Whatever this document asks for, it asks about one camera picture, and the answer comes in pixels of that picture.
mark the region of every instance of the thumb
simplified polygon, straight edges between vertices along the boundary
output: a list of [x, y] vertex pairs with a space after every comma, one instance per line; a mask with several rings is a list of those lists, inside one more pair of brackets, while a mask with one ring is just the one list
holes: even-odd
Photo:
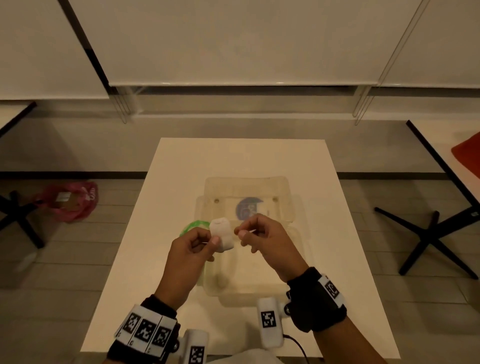
[[218, 249], [220, 245], [220, 238], [218, 236], [213, 236], [210, 241], [205, 244], [200, 254], [202, 255], [203, 259], [207, 260], [210, 258], [213, 253]]
[[238, 237], [241, 240], [242, 246], [250, 245], [251, 247], [256, 248], [257, 250], [260, 250], [260, 246], [264, 241], [264, 239], [261, 238], [260, 236], [252, 234], [247, 230], [240, 230], [238, 233]]

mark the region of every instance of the gray tile floor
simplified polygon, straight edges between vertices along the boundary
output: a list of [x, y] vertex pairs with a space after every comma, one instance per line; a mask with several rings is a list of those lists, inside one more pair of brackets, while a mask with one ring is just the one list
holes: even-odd
[[[0, 193], [23, 196], [58, 181], [0, 181]], [[48, 242], [36, 253], [20, 229], [0, 232], [0, 363], [94, 364], [79, 349], [142, 187], [141, 180], [99, 180], [100, 204], [85, 221], [59, 224], [35, 213]], [[434, 248], [411, 269], [398, 267], [414, 234], [374, 214], [374, 206], [426, 226], [468, 206], [449, 181], [341, 181], [352, 218], [402, 360], [392, 363], [478, 363], [480, 284]], [[480, 273], [480, 224], [443, 239]]]

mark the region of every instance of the green object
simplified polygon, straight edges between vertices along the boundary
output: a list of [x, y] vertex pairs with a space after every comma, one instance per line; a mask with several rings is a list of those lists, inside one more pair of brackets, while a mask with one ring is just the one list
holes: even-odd
[[193, 228], [196, 228], [196, 227], [199, 227], [199, 228], [204, 228], [204, 229], [210, 229], [210, 223], [208, 221], [201, 221], [201, 220], [196, 220], [194, 222], [191, 222], [190, 224], [188, 224], [180, 233], [180, 236], [184, 235], [187, 231], [190, 231], [192, 230]]

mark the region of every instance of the plastic bag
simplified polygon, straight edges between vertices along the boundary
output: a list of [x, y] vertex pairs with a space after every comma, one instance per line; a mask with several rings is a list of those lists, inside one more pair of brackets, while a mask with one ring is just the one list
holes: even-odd
[[78, 221], [86, 218], [95, 209], [98, 203], [98, 186], [95, 182], [50, 185], [35, 196], [35, 200], [37, 206], [48, 208], [60, 221]]

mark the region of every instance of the black chair base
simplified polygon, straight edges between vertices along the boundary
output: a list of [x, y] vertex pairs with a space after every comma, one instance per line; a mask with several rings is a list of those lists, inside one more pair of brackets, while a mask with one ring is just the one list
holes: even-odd
[[37, 206], [35, 204], [29, 203], [23, 206], [20, 206], [18, 202], [18, 192], [10, 192], [10, 200], [0, 196], [0, 211], [6, 214], [6, 216], [0, 220], [0, 230], [3, 230], [13, 222], [18, 222], [18, 225], [22, 230], [27, 234], [32, 243], [38, 248], [43, 248], [45, 243], [33, 230], [32, 225], [27, 221], [26, 216], [34, 211]]
[[417, 261], [420, 255], [425, 251], [427, 246], [431, 244], [435, 248], [437, 248], [441, 253], [443, 253], [448, 259], [450, 259], [452, 262], [454, 262], [456, 265], [462, 268], [470, 277], [472, 277], [473, 279], [479, 278], [473, 270], [471, 270], [457, 255], [455, 255], [454, 252], [448, 249], [445, 246], [445, 244], [443, 244], [438, 239], [437, 237], [438, 234], [436, 232], [436, 227], [438, 224], [438, 220], [440, 218], [440, 213], [438, 211], [434, 211], [428, 228], [423, 229], [417, 225], [412, 224], [411, 222], [403, 220], [398, 216], [395, 216], [385, 210], [382, 210], [381, 208], [375, 207], [374, 210], [384, 216], [387, 216], [388, 218], [397, 222], [398, 224], [402, 225], [408, 230], [414, 232], [420, 238], [420, 242], [417, 244], [415, 249], [413, 249], [413, 251], [410, 253], [408, 258], [406, 259], [406, 261], [403, 263], [402, 267], [398, 271], [400, 275], [404, 276], [408, 272], [408, 270], [412, 268], [413, 264]]

